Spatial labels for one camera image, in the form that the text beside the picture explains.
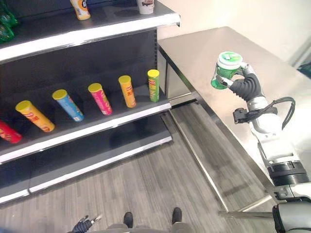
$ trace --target metal table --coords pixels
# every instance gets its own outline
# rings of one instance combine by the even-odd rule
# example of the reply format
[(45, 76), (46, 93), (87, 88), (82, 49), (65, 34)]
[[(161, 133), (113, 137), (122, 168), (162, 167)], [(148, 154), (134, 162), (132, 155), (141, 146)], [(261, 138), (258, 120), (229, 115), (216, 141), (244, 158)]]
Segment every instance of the metal table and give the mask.
[[(311, 80), (281, 61), (267, 50), (261, 48), (246, 37), (229, 27), (216, 28), (197, 33), (160, 40), (159, 51), (166, 59), (166, 71), (170, 65), (194, 97), (203, 106), (214, 122), (227, 136), (229, 141), (243, 155), (269, 195), (248, 205), (237, 212), (229, 212), (226, 203), (206, 169), (202, 165), (192, 146), (189, 145), (201, 170), (213, 187), (222, 203), (225, 216), (235, 217), (272, 217), (271, 213), (247, 213), (258, 205), (275, 199), (273, 185), (257, 149), (257, 140), (251, 134), (248, 124), (236, 125), (232, 112), (244, 107), (246, 102), (230, 90), (217, 90), (210, 85), (219, 53), (234, 51), (242, 55), (243, 60), (251, 64), (260, 79), (264, 94), (269, 102), (283, 96), (291, 96), (296, 100), (296, 111), (290, 123), (284, 129), (284, 135), (293, 143), (302, 162), (307, 165), (307, 154), (311, 151), (311, 122), (308, 119), (311, 108)], [(277, 106), (278, 114), (284, 118), (288, 112), (288, 104)], [(177, 127), (184, 136), (181, 127)]]

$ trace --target blue chip can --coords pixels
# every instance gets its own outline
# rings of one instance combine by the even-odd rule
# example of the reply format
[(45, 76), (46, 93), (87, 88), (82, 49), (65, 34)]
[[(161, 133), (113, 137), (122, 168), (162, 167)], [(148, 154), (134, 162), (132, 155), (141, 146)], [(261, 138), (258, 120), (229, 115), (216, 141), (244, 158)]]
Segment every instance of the blue chip can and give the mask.
[(57, 90), (53, 93), (52, 97), (63, 107), (63, 109), (68, 113), (69, 116), (72, 117), (75, 122), (80, 122), (84, 119), (83, 113), (72, 101), (66, 90)]

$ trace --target shoe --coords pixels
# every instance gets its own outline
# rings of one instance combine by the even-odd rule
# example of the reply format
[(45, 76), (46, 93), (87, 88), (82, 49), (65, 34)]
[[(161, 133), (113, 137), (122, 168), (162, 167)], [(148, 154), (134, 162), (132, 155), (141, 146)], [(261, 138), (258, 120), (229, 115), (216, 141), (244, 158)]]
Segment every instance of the shoe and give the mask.
[(181, 222), (182, 218), (183, 218), (183, 215), (182, 215), (181, 209), (176, 207), (173, 210), (172, 224), (176, 222)]
[(131, 212), (126, 212), (123, 218), (123, 223), (128, 227), (128, 228), (133, 228), (133, 214)]

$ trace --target white cup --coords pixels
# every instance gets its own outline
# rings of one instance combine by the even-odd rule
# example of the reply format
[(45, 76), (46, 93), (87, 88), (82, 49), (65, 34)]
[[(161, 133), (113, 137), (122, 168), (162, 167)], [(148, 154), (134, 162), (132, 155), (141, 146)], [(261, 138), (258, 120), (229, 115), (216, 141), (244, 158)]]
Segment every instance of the white cup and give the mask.
[(137, 0), (139, 13), (142, 15), (149, 15), (154, 12), (155, 0)]

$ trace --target yellow lid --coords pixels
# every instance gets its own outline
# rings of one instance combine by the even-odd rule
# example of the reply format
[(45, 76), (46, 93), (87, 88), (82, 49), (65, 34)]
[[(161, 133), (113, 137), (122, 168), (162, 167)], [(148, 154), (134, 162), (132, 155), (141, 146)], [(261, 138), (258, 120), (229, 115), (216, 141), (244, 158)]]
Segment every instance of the yellow lid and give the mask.
[(20, 111), (30, 108), (31, 106), (32, 106), (32, 103), (29, 100), (23, 100), (22, 102), (19, 102), (16, 105), (15, 110), (20, 112)]
[(61, 100), (67, 95), (67, 91), (64, 89), (59, 89), (57, 91), (54, 91), (52, 97), (54, 100)]
[(90, 86), (88, 86), (88, 91), (89, 92), (98, 92), (102, 90), (102, 85), (100, 83), (93, 83)]
[(157, 69), (150, 69), (147, 74), (151, 78), (156, 78), (160, 75), (160, 72)]
[(131, 81), (131, 77), (128, 75), (122, 75), (121, 77), (119, 77), (120, 84), (128, 83), (130, 81)]

